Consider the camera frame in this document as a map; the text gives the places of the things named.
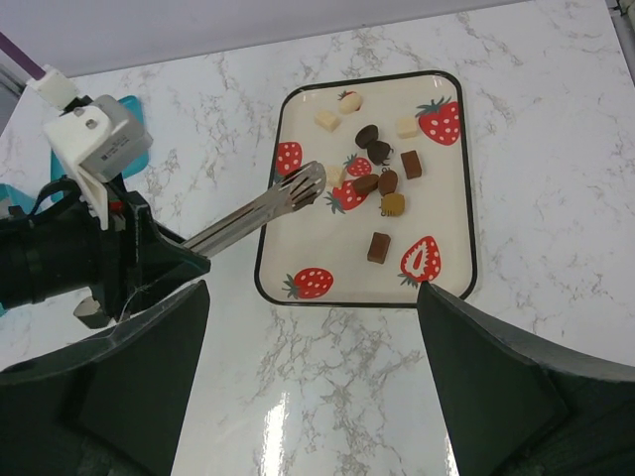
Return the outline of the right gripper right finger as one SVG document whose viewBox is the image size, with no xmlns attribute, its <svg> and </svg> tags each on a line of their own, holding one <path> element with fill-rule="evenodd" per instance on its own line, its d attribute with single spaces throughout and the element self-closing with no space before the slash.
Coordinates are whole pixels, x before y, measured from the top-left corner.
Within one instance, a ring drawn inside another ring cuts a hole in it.
<svg viewBox="0 0 635 476">
<path fill-rule="evenodd" d="M 418 317 L 460 474 L 633 474 L 633 367 L 556 344 L 429 283 Z"/>
</svg>

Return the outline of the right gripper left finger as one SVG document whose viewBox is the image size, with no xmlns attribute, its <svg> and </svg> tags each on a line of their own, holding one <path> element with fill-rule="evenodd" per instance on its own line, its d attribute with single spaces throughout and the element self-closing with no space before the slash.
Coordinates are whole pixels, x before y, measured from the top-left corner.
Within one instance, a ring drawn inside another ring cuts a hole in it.
<svg viewBox="0 0 635 476">
<path fill-rule="evenodd" d="M 171 474 L 207 318 L 198 282 L 2 370 L 2 474 Z"/>
</svg>

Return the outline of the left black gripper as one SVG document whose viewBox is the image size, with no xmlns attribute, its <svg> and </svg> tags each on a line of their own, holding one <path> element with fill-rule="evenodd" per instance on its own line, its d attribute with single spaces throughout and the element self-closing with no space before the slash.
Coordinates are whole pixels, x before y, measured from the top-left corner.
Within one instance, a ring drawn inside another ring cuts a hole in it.
<svg viewBox="0 0 635 476">
<path fill-rule="evenodd" d="M 36 202 L 57 192 L 63 197 L 49 208 L 12 206 L 1 220 L 3 309 L 90 289 L 98 309 L 82 323 L 102 328 L 210 271 L 207 258 L 162 233 L 148 202 L 122 180 L 106 186 L 104 221 L 68 177 L 45 185 Z"/>
</svg>

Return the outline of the metal serving tongs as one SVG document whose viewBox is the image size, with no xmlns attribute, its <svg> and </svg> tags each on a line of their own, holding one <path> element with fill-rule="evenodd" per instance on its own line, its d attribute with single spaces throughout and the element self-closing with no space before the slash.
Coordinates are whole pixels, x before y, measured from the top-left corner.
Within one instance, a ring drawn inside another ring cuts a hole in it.
<svg viewBox="0 0 635 476">
<path fill-rule="evenodd" d="M 183 246 L 203 256 L 213 257 L 267 223 L 313 204 L 325 187 L 324 166 L 316 161 L 309 162 L 251 202 L 197 233 Z"/>
</svg>

